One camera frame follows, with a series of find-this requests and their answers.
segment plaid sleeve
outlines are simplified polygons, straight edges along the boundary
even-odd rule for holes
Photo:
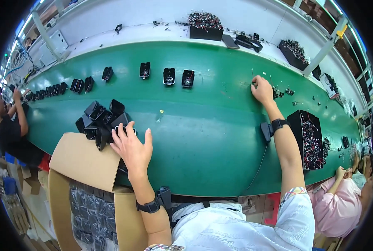
[[[294,195],[301,194],[301,193],[308,194],[307,190],[303,187],[292,188],[289,192],[284,194],[284,197],[280,202],[279,208],[281,208],[284,202],[286,202],[289,198],[293,197]]]
[[[167,246],[167,245],[163,245],[163,244],[153,244],[153,245],[150,245],[149,247],[147,247],[145,249],[145,251],[151,251],[151,250],[168,250],[170,251],[170,247]]]

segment yellow clamp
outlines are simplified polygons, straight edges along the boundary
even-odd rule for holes
[[[347,25],[344,26],[343,30],[342,31],[337,31],[336,34],[337,36],[340,38],[340,39],[343,39],[343,34],[345,32],[345,30],[347,29]]]

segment green workbench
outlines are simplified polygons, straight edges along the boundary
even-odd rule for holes
[[[151,73],[142,80],[139,65],[148,61]],[[114,70],[109,83],[101,80],[107,66]],[[164,68],[176,69],[173,86],[163,84]],[[70,86],[73,78],[88,76],[95,80],[94,88],[81,95],[68,89],[63,96],[30,102],[28,138],[52,154],[63,133],[77,132],[75,121],[92,101],[108,107],[114,98],[125,104],[142,142],[145,130],[152,130],[154,150],[148,175],[154,189],[169,186],[176,194],[224,197],[279,192],[281,170],[273,140],[254,183],[247,190],[266,146],[259,124],[268,121],[263,106],[250,92],[251,68],[254,74],[267,80],[272,76],[271,83],[280,90],[294,90],[293,96],[276,99],[283,115],[287,117],[297,109],[309,111],[319,117],[323,137],[332,143],[327,164],[321,170],[305,173],[306,184],[333,176],[340,165],[348,168],[349,149],[344,150],[343,162],[338,157],[342,152],[337,148],[342,145],[342,136],[354,142],[359,140],[357,124],[325,91],[265,58],[198,43],[119,45],[52,67],[31,80],[29,88],[33,92],[63,81]],[[190,90],[181,87],[184,69],[195,71]],[[304,104],[293,106],[293,101]],[[129,185],[127,177],[120,182]]]

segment red component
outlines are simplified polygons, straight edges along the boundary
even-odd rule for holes
[[[270,199],[273,201],[273,214],[272,218],[265,218],[264,223],[268,225],[275,225],[277,223],[277,213],[278,213],[278,207],[280,206],[280,196],[281,193],[271,193],[267,195],[267,199]]]
[[[50,171],[50,167],[49,167],[50,159],[51,159],[51,155],[48,153],[44,153],[42,162],[39,164],[39,168],[46,172]]]

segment pink shirt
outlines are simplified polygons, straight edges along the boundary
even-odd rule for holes
[[[336,193],[326,193],[334,184],[335,178],[308,191],[312,202],[315,232],[327,237],[345,237],[358,224],[362,205],[359,199],[361,190],[350,178],[343,179]]]

